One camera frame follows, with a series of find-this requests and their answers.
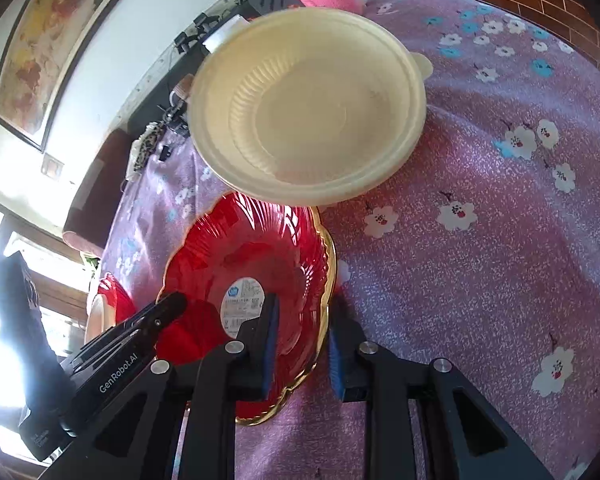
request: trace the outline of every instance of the gold trim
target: gold trim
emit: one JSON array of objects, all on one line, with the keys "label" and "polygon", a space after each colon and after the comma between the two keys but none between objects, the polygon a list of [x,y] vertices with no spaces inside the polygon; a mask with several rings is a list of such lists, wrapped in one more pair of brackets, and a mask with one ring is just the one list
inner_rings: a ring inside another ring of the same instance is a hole
[{"label": "gold trim", "polygon": [[[158,300],[160,299],[162,293],[164,292],[166,278],[167,278],[167,269],[169,269],[169,265],[171,264],[171,260],[176,255],[177,252],[184,247],[185,241],[187,240],[187,236],[189,236],[189,232],[193,229],[193,226],[198,221],[199,218],[203,217],[205,214],[210,213],[222,200],[225,196],[236,193],[238,191],[230,190],[223,193],[215,202],[212,204],[211,208],[207,209],[204,213],[196,216],[196,219],[191,223],[189,229],[184,235],[184,239],[182,244],[171,253],[169,260],[167,261],[166,266],[164,267],[164,275],[162,277],[162,288],[160,289],[160,293],[158,293]],[[244,426],[256,426],[257,424],[261,424],[266,420],[269,420],[272,416],[274,416],[277,412],[279,412],[282,407],[285,405],[291,393],[298,387],[302,382],[309,376],[309,374],[314,370],[315,365],[318,362],[318,356],[320,355],[320,350],[322,349],[322,345],[324,343],[324,339],[327,335],[327,329],[329,327],[329,300],[331,299],[331,295],[333,293],[333,287],[336,282],[336,274],[337,274],[337,259],[336,259],[336,248],[333,244],[333,239],[331,235],[327,231],[327,228],[322,225],[320,221],[320,213],[317,207],[310,207],[311,216],[314,221],[314,228],[316,232],[320,235],[320,239],[322,240],[322,245],[325,249],[327,255],[327,282],[324,285],[324,292],[322,293],[322,297],[320,298],[320,325],[318,329],[318,340],[315,348],[315,356],[307,366],[302,370],[293,380],[293,382],[287,386],[282,388],[280,392],[280,396],[278,400],[273,406],[270,406],[266,412],[261,413],[260,415],[251,417],[251,418],[235,418],[235,421],[238,424],[242,424]]]}]

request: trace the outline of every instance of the table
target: table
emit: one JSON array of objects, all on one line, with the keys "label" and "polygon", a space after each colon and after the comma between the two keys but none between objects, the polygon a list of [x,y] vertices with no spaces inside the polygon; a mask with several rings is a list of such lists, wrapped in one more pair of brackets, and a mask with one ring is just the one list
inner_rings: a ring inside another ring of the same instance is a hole
[{"label": "table", "polygon": [[[600,72],[475,0],[369,0],[366,15],[434,74],[410,160],[321,208],[338,286],[370,339],[451,359],[557,479],[574,480],[600,448]],[[190,140],[164,142],[173,155],[128,186],[102,259],[138,307],[227,191]],[[336,402],[324,353],[281,413],[238,428],[236,478],[362,476],[364,408]]]}]

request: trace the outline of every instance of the picture frame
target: picture frame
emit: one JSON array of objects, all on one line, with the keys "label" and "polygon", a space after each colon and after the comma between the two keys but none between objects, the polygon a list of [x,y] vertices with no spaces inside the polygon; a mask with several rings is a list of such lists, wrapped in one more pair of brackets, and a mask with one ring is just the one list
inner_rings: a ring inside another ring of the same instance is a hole
[{"label": "picture frame", "polygon": [[0,125],[44,153],[62,94],[118,0],[26,0],[0,58]]}]

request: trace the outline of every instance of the sticker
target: sticker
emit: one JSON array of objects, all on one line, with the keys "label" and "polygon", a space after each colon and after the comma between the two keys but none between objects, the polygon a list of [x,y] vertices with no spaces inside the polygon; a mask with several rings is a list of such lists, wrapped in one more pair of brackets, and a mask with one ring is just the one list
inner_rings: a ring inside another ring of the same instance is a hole
[{"label": "sticker", "polygon": [[253,278],[240,278],[232,283],[222,299],[222,328],[235,339],[243,321],[260,315],[263,303],[262,286]]}]

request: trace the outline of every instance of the red bowl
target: red bowl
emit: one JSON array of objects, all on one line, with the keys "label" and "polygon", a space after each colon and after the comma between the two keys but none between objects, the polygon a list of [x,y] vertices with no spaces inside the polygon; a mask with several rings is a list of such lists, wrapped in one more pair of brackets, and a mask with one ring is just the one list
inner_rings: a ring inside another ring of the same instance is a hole
[{"label": "red bowl", "polygon": [[[228,193],[196,219],[167,264],[158,297],[177,290],[186,295],[188,305],[162,332],[157,355],[183,364],[230,341],[222,325],[222,301],[235,293],[232,285],[240,278],[257,280],[264,292],[280,300],[274,377],[267,400],[238,402],[236,415],[242,424],[263,422],[315,367],[335,276],[333,241],[316,208]],[[222,312],[226,324],[235,319],[228,310]],[[229,327],[228,332],[233,335],[237,329]]]}]

